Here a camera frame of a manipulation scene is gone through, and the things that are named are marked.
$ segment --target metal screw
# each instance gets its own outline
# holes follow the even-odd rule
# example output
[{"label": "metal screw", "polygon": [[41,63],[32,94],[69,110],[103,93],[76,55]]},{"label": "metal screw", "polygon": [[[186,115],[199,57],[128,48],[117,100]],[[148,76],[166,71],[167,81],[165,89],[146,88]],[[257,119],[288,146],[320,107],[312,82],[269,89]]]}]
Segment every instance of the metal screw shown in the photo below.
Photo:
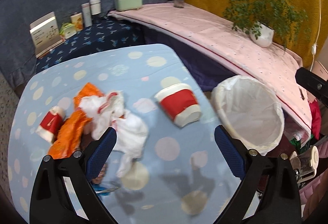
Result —
[{"label": "metal screw", "polygon": [[80,157],[80,156],[82,156],[82,152],[81,152],[81,151],[75,151],[75,152],[73,153],[73,156],[74,156],[74,157]]},{"label": "metal screw", "polygon": [[50,158],[51,158],[50,155],[46,155],[46,156],[43,157],[43,161],[47,162],[47,161],[50,160]]},{"label": "metal screw", "polygon": [[248,152],[251,156],[257,156],[257,151],[255,149],[250,149]]},{"label": "metal screw", "polygon": [[282,153],[282,154],[280,155],[280,157],[281,157],[283,160],[288,159],[288,156],[287,156],[285,153]]}]

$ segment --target terrazzo floor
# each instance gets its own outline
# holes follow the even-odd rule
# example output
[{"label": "terrazzo floor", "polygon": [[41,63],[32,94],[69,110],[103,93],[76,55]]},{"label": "terrazzo floor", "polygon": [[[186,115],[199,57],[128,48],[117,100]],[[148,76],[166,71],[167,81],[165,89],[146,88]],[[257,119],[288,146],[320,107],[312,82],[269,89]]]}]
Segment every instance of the terrazzo floor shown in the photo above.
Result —
[{"label": "terrazzo floor", "polygon": [[11,203],[13,201],[9,188],[7,157],[10,129],[18,101],[19,98],[0,73],[0,185]]}]

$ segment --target pink bedsheet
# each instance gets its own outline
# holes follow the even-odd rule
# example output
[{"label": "pink bedsheet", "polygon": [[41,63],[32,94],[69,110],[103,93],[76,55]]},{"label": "pink bedsheet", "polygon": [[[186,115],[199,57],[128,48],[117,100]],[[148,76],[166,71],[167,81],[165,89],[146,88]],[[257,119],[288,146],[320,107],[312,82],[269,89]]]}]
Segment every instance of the pink bedsheet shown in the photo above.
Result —
[{"label": "pink bedsheet", "polygon": [[252,76],[273,89],[283,109],[311,134],[311,111],[306,90],[295,81],[301,59],[277,45],[261,48],[242,32],[231,30],[232,23],[205,10],[186,4],[184,9],[172,3],[144,5],[139,10],[112,12],[114,17],[141,23],[190,45],[217,60],[236,74]]}]

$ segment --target green cloth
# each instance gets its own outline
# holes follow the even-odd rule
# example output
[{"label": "green cloth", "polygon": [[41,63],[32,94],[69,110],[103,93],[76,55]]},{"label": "green cloth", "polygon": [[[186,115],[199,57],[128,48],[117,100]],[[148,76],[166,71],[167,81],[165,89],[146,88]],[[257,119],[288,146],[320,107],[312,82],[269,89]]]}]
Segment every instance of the green cloth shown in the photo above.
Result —
[{"label": "green cloth", "polygon": [[302,154],[304,153],[306,150],[308,150],[310,148],[310,141],[313,138],[313,134],[311,134],[311,138],[310,140],[308,140],[308,142],[301,148],[301,141],[297,141],[296,138],[293,138],[292,140],[290,140],[289,142],[295,146],[296,148],[296,152],[298,154]]}]

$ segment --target white canister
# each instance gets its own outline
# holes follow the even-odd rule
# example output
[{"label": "white canister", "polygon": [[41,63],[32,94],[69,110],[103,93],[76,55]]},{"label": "white canister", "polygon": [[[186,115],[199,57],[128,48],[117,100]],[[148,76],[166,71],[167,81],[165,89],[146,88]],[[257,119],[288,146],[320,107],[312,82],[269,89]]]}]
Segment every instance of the white canister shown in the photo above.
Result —
[{"label": "white canister", "polygon": [[91,15],[101,13],[100,0],[90,0]]},{"label": "white canister", "polygon": [[77,12],[71,15],[71,23],[74,24],[75,30],[77,32],[83,30],[83,18],[82,18],[82,13]]},{"label": "white canister", "polygon": [[82,12],[83,12],[84,26],[89,27],[92,25],[90,4],[85,3],[85,4],[82,4],[81,7],[82,7]]}]

